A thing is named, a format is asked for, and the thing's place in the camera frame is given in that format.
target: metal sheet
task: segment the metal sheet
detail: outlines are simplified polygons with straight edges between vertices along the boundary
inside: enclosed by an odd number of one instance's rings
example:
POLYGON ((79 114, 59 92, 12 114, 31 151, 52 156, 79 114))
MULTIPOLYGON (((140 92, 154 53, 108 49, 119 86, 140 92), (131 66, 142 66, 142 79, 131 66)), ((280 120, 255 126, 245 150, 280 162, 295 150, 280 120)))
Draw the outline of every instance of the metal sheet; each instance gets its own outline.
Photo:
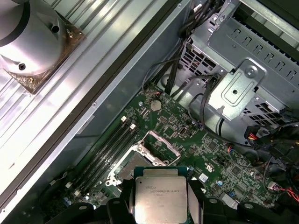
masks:
POLYGON ((0 163, 0 193, 165 2, 85 1, 73 12, 75 1, 52 2, 76 26, 82 23, 87 38, 35 96, 0 73, 0 158, 5 158, 0 163), (101 7, 86 5, 92 2, 101 7))
POLYGON ((259 64, 266 75, 258 85, 257 95, 271 105, 278 100, 292 109, 299 108, 299 66, 235 19, 221 24, 209 39, 209 47, 235 67, 246 58, 259 64), (271 97, 266 98, 260 89, 271 97))
POLYGON ((245 59, 235 73, 228 73, 211 93, 209 105, 226 119, 237 118, 255 96, 255 87, 265 76, 265 71, 245 59))
POLYGON ((277 16, 274 12, 262 5, 256 0, 240 0, 244 5, 251 8, 253 11, 264 17, 273 25, 280 28, 283 32, 289 35, 291 38, 299 42, 299 30, 290 25, 288 22, 277 16))

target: black cable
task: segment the black cable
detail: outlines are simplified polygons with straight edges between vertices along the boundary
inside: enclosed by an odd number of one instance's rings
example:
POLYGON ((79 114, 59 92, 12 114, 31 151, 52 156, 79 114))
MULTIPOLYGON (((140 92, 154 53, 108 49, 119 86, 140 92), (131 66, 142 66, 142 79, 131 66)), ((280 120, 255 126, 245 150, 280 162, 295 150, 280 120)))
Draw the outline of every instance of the black cable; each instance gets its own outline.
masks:
POLYGON ((203 95, 204 95, 204 94, 202 94, 202 93, 197 94, 197 95, 190 101, 190 103, 188 104, 188 108, 187 108, 189 117, 190 117, 192 120, 196 121, 197 123, 198 123, 198 121, 197 121, 196 119, 194 119, 194 118, 192 117, 192 115, 191 115, 191 104, 197 99, 198 96, 203 96, 203 95))
POLYGON ((267 191, 267 192, 269 192, 270 194, 272 194, 272 195, 280 195, 280 194, 282 194, 283 192, 274 192, 274 191, 271 191, 271 190, 269 190, 267 187, 266 187, 266 174, 267 174, 267 171, 268 171, 268 169, 269 169, 269 165, 270 165, 270 162, 271 162, 271 160, 273 159, 274 157, 272 156, 268 161, 267 161, 267 165, 266 165, 266 167, 265 167, 265 170, 264 170, 264 172, 263 172, 263 188, 265 188, 265 190, 267 191))
MULTIPOLYGON (((180 57, 183 53, 183 49, 184 49, 184 45, 181 44, 175 57, 180 57)), ((168 95, 170 95, 171 90, 173 88, 173 85, 174 85, 174 82, 175 82, 175 79, 177 76, 177 70, 178 70, 178 61, 174 61, 174 63, 172 64, 172 68, 171 68, 168 80, 167 80, 165 90, 164 90, 164 92, 167 93, 168 95)))
POLYGON ((162 61, 162 62, 157 62, 155 64, 153 64, 149 70, 146 72, 146 75, 144 76, 143 78, 143 81, 142 81, 142 85, 141 85, 141 89, 144 93, 155 93, 155 92, 146 92, 145 89, 144 89, 144 84, 145 84, 145 81, 146 79, 148 78, 149 74, 150 74, 150 71, 156 67, 157 65, 160 65, 160 64, 164 64, 164 63, 168 63, 168 62, 173 62, 173 61, 179 61, 181 59, 181 57, 175 57, 175 58, 172 58, 172 59, 169 59, 169 60, 165 60, 165 61, 162 61))
POLYGON ((221 118, 219 125, 218 125, 218 135, 221 136, 221 130, 222 130, 222 125, 223 125, 224 119, 221 118))
POLYGON ((288 127, 288 126, 292 126, 292 125, 299 125, 299 120, 295 120, 295 121, 290 121, 290 122, 287 122, 281 126, 279 126, 278 128, 276 128, 277 130, 283 128, 283 127, 288 127))
POLYGON ((207 79, 207 78, 209 78, 209 75, 206 75, 206 76, 204 76, 204 75, 202 75, 202 76, 193 76, 193 77, 185 79, 183 84, 176 91, 174 91, 174 93, 171 95, 171 97, 173 98, 176 95, 178 95, 179 92, 181 92, 194 79, 207 79))
POLYGON ((295 185, 294 181, 292 180, 291 169, 289 168, 285 174, 286 174, 286 179, 287 179, 290 187, 294 191, 294 193, 299 194, 299 190, 298 190, 297 186, 295 185))
POLYGON ((205 106, 206 106, 207 99, 210 96, 210 93, 212 92, 212 89, 213 89, 213 86, 214 86, 215 82, 216 82, 215 78, 211 78, 209 80, 209 82, 206 85, 205 93, 204 93, 204 95, 202 97, 202 100, 201 100, 200 109, 199 109, 199 118, 200 118, 200 122, 202 124, 203 129, 216 139, 227 142, 227 143, 229 143, 231 145, 234 145, 234 146, 237 146, 237 147, 252 149, 251 146, 247 146, 247 145, 240 144, 240 143, 228 140, 226 138, 223 138, 222 136, 217 135, 209 127, 206 126, 205 120, 204 120, 205 106))
POLYGON ((259 164, 259 165, 254 165, 254 166, 251 166, 251 167, 241 165, 241 164, 238 163, 236 160, 234 160, 234 158, 233 158, 233 156, 230 154, 230 152, 228 152, 228 155, 229 155, 231 161, 232 161, 235 165, 238 165, 239 167, 246 168, 246 169, 253 169, 253 168, 258 168, 258 167, 262 167, 263 165, 265 165, 265 163, 262 163, 262 164, 259 164))

